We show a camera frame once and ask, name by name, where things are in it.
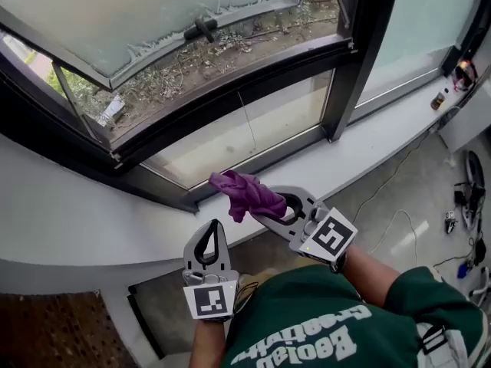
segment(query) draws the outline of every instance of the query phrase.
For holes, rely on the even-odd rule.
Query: soil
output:
[[[298,7],[219,30],[213,43],[200,39],[164,57],[117,89],[125,107],[110,124],[113,140],[212,79],[291,46],[335,34],[338,13],[335,0],[305,0]],[[113,96],[104,91],[94,95],[105,105]]]

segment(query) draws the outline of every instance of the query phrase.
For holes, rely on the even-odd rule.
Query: purple cloth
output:
[[[247,211],[274,219],[285,216],[285,198],[261,184],[255,176],[227,170],[222,175],[212,173],[208,182],[230,198],[229,215],[235,222],[242,222]]]

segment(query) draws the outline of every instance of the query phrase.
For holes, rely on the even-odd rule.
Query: person's left arm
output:
[[[198,320],[189,368],[218,368],[225,356],[223,323]]]

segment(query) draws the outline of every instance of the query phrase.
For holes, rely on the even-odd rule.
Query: open window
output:
[[[195,212],[211,172],[337,140],[451,66],[486,27],[483,0],[453,1],[0,0],[4,41],[34,56],[0,43],[0,132]]]

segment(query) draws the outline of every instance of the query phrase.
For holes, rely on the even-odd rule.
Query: black buckle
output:
[[[424,334],[424,337],[421,339],[421,349],[423,350],[423,353],[425,355],[430,354],[434,350],[438,349],[445,343],[447,343],[447,339],[445,338],[445,326],[432,326],[426,334]],[[432,342],[435,341],[438,337],[442,337],[443,340],[431,344]]]

